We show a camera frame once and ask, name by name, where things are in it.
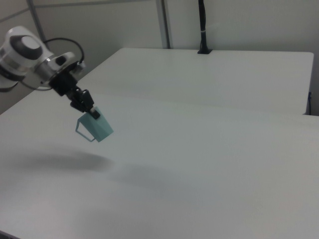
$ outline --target light blue block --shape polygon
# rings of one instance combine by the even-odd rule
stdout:
[[[78,119],[75,132],[77,132],[90,142],[93,142],[94,140],[101,142],[107,136],[113,133],[113,129],[106,121],[99,108],[95,107],[95,110],[100,113],[100,117],[98,119],[94,119],[89,113],[85,113]],[[93,136],[93,139],[89,139],[78,130],[80,123],[83,124],[83,126],[90,132],[90,134]]]

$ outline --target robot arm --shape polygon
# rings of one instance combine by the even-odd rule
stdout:
[[[70,74],[78,67],[72,52],[55,56],[32,32],[17,26],[9,30],[0,47],[0,92],[13,89],[31,71],[40,77],[42,84],[60,96],[66,95],[72,107],[98,119],[100,114],[93,107],[89,91],[77,87],[77,80]]]

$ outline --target white tabletop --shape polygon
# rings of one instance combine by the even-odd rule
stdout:
[[[318,238],[317,117],[137,98],[134,85],[124,97],[89,84],[114,129],[100,143],[74,132],[81,113],[53,91],[0,116],[0,231],[22,239]]]
[[[312,53],[124,48],[86,82],[96,92],[302,115]]]

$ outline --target white wall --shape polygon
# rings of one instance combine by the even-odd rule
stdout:
[[[45,38],[68,37],[78,41],[85,51],[85,73],[120,48],[163,46],[155,0],[104,1],[103,4],[94,1],[85,5],[45,7],[45,3],[56,2],[61,1],[34,1]],[[77,2],[80,1],[68,0],[63,3]],[[56,41],[49,46],[56,54],[73,51],[79,56],[79,50],[72,43]]]
[[[213,49],[314,53],[312,107],[319,115],[318,0],[206,0],[205,7],[207,42]],[[166,0],[166,8],[171,46],[198,49],[198,1]]]
[[[1,0],[0,46],[4,42],[4,36],[6,32],[18,25],[25,26],[37,34],[37,30],[25,0]],[[34,83],[36,82],[35,76],[27,76],[25,82],[34,86]],[[18,84],[12,91],[8,93],[0,93],[0,114],[20,101],[31,91],[32,90],[24,87],[23,85]]]

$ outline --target white table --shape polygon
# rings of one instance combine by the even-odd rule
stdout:
[[[94,91],[144,99],[302,115],[314,55],[306,52],[124,48],[86,83]]]
[[[317,117],[137,98],[134,86],[128,97],[103,94],[88,82],[95,72],[79,85],[91,85],[114,129],[100,143],[74,133],[81,114],[55,92],[34,92],[0,116],[0,231],[318,238]]]

